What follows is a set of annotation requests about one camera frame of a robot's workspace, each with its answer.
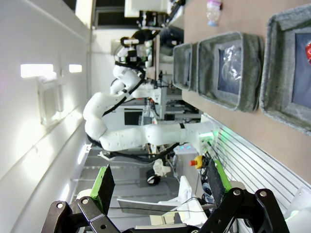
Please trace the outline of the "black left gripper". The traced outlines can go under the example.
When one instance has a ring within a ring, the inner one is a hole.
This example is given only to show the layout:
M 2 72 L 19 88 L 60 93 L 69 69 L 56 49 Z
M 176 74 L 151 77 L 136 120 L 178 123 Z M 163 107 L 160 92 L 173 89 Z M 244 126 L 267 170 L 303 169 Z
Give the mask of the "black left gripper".
M 144 41 L 134 37 L 122 37 L 121 47 L 116 51 L 117 61 L 127 64 L 141 64 L 147 61 L 147 52 Z

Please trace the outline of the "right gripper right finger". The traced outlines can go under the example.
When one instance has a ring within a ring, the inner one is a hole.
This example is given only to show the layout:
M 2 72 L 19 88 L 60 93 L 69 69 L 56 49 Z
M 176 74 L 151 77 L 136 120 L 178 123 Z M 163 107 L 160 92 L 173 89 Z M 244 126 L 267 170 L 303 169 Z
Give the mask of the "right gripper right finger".
M 216 209 L 200 228 L 200 233 L 227 233 L 237 219 L 243 219 L 254 233 L 289 232 L 270 189 L 259 189 L 252 194 L 246 189 L 233 187 L 220 162 L 213 159 L 207 166 L 207 181 Z

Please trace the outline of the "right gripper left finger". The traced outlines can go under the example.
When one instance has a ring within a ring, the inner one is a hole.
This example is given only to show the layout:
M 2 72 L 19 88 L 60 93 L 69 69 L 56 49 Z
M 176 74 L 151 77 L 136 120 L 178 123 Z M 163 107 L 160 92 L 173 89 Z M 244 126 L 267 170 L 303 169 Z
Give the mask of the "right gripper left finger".
M 47 214 L 47 232 L 77 233 L 81 228 L 94 233 L 114 233 L 116 226 L 107 216 L 115 182 L 110 166 L 100 168 L 89 194 L 72 203 L 54 201 Z

